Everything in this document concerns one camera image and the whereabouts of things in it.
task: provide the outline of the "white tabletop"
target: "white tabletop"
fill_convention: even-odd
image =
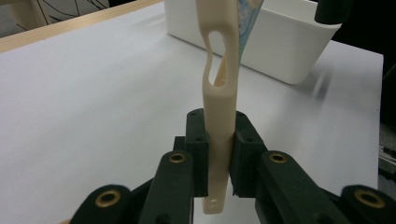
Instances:
[[[376,188],[382,60],[331,42],[298,86],[241,66],[237,109],[319,186]],[[58,223],[103,185],[152,178],[203,106],[204,65],[163,4],[0,54],[0,223]],[[195,202],[196,223],[259,223],[231,187],[221,215]]]

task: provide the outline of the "white storage container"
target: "white storage container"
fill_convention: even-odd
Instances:
[[[195,0],[164,0],[167,31],[201,48]],[[306,0],[264,0],[241,64],[289,84],[302,82],[341,24],[315,22],[317,3]],[[219,35],[213,51],[224,51]]]

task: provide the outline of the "cream plastic object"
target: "cream plastic object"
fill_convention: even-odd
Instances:
[[[205,129],[209,135],[208,197],[205,214],[221,213],[235,131],[240,59],[262,0],[197,0],[199,29],[207,52],[203,77]],[[225,48],[214,83],[209,81],[213,51],[209,34],[219,32]]]
[[[204,48],[195,1],[164,2],[168,33]],[[317,5],[306,0],[265,0],[241,64],[289,84],[301,83],[341,27],[315,22]],[[211,44],[215,53],[224,52],[221,38]]]

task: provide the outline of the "white plastic bin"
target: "white plastic bin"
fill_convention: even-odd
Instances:
[[[164,0],[170,35],[204,48],[195,0]],[[305,0],[264,0],[241,64],[289,84],[302,82],[341,24],[315,22],[317,3]],[[211,45],[223,49],[220,36]]]

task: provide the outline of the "white surface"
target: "white surface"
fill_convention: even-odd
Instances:
[[[205,47],[195,0],[164,0],[169,34]],[[301,83],[341,24],[315,22],[317,3],[304,0],[264,0],[247,42],[241,64],[289,84]],[[220,35],[211,38],[222,55]]]
[[[106,184],[153,177],[202,107],[205,52],[166,34],[163,4],[0,54],[0,223],[58,223]],[[307,80],[241,67],[237,109],[323,188],[376,188],[382,56],[331,42]],[[258,223],[231,196],[196,223]]]

